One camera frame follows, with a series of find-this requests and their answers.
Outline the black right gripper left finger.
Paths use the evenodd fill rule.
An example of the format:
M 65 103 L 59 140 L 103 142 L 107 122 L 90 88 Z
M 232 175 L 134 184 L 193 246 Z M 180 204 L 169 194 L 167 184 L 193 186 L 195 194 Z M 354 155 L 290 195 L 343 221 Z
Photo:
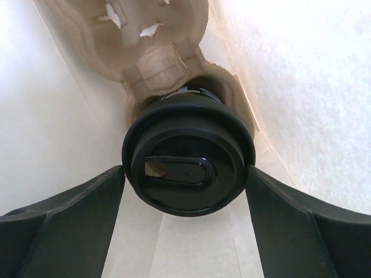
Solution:
M 115 166 L 1 216 L 1 277 L 101 277 L 124 183 Z

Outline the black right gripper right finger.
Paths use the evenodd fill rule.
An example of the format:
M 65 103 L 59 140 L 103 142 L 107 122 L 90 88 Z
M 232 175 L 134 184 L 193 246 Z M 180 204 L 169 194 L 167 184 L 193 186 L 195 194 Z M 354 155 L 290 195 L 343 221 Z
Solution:
M 246 195 L 265 277 L 370 277 L 370 216 L 250 166 Z

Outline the black cup lid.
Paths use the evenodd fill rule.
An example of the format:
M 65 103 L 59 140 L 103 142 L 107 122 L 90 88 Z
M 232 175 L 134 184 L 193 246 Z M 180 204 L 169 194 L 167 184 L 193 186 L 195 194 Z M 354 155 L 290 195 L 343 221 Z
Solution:
M 256 163 L 251 134 L 226 105 L 177 97 L 150 105 L 131 125 L 122 164 L 137 196 L 168 214 L 199 217 L 228 205 Z

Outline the brown paper bag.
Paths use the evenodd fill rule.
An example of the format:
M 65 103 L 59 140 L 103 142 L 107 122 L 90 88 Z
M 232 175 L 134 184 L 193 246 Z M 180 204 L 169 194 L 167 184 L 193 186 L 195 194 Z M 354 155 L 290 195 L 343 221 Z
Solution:
M 200 47 L 241 82 L 259 169 L 370 213 L 369 1 L 210 1 Z M 2 1 L 1 214 L 118 165 L 125 104 L 44 1 Z M 246 196 L 180 218 L 126 184 L 103 276 L 262 277 Z

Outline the black coffee cup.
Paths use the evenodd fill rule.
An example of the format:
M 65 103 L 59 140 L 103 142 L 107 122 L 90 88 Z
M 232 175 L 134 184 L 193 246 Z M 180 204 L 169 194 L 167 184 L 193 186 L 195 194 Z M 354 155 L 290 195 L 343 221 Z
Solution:
M 198 86 L 198 85 L 193 85 L 193 84 L 185 84 L 183 87 L 160 97 L 158 102 L 168 100 L 170 98 L 174 98 L 178 96 L 191 96 L 191 97 L 200 96 L 200 97 L 212 99 L 214 101 L 217 101 L 220 104 L 223 104 L 221 98 L 218 95 L 216 95 L 214 92 L 205 88 L 204 86 Z

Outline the single brown cup carrier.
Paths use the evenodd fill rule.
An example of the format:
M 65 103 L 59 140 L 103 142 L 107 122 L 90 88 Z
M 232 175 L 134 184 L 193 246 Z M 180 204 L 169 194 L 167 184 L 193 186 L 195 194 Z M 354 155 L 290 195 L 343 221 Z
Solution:
M 239 81 L 208 62 L 199 47 L 207 1 L 47 1 L 80 58 L 127 95 L 126 124 L 160 97 L 186 84 L 217 95 L 254 134 Z

